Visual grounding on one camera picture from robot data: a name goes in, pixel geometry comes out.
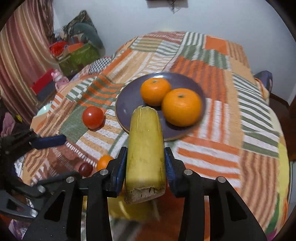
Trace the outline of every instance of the pink curtain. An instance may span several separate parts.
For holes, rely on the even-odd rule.
[[[47,70],[59,68],[48,48],[52,29],[52,0],[26,0],[0,32],[1,95],[27,123],[41,105],[30,87]]]

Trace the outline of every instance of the brown floor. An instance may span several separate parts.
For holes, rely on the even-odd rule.
[[[275,114],[277,115],[281,123],[281,127],[286,140],[289,160],[291,161],[295,160],[296,159],[296,118],[291,118],[291,116],[294,117],[294,115],[291,113],[291,110],[289,113],[287,106],[285,106],[284,104],[280,103],[275,99],[270,98],[269,106],[275,112]]]

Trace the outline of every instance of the bed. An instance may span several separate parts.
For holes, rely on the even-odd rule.
[[[84,161],[95,167],[104,154],[116,157],[121,146],[128,145],[128,134],[115,116],[116,98],[130,81],[158,71],[192,78],[207,97],[201,124],[165,145],[201,176],[226,177],[272,240],[285,223],[288,210],[289,161],[281,126],[263,97],[262,86],[251,74],[243,48],[205,34],[149,33],[125,43],[112,57],[86,66],[57,93],[50,111],[35,128],[44,137],[66,135],[66,144],[28,153],[23,181],[32,185],[78,170]],[[96,132],[81,120],[82,112],[92,105],[106,115],[104,127]],[[177,240],[183,200],[163,196],[157,206],[158,220],[111,218],[113,240]],[[205,240],[209,240],[206,197],[205,211]]]

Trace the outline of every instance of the black and white checkered cloth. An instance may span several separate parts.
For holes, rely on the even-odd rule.
[[[89,68],[89,74],[98,74],[111,62],[112,57],[104,57],[94,61]]]

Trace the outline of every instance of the tablecloth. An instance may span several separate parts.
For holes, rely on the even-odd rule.
[[[280,124],[262,97],[243,48],[200,33],[154,32],[130,40],[108,61],[110,64],[99,73],[94,66],[87,66],[84,72],[90,73],[92,68],[92,75],[78,76],[57,93],[38,132],[42,136],[64,134],[67,143],[59,152],[46,149],[29,153],[24,162],[24,182],[33,184],[51,174],[77,169],[77,162],[67,152],[94,167],[104,154],[116,157],[121,146],[128,145],[128,134],[114,110],[120,91],[140,76],[176,72],[200,84],[207,106],[201,124],[192,133],[165,145],[201,176],[227,178],[271,240],[287,215],[287,150]],[[92,105],[106,116],[105,125],[96,132],[88,130],[81,120],[82,112]],[[177,240],[183,200],[171,206],[165,202],[159,200],[160,221],[112,222],[113,238]],[[209,240],[207,197],[205,211],[205,240]]]

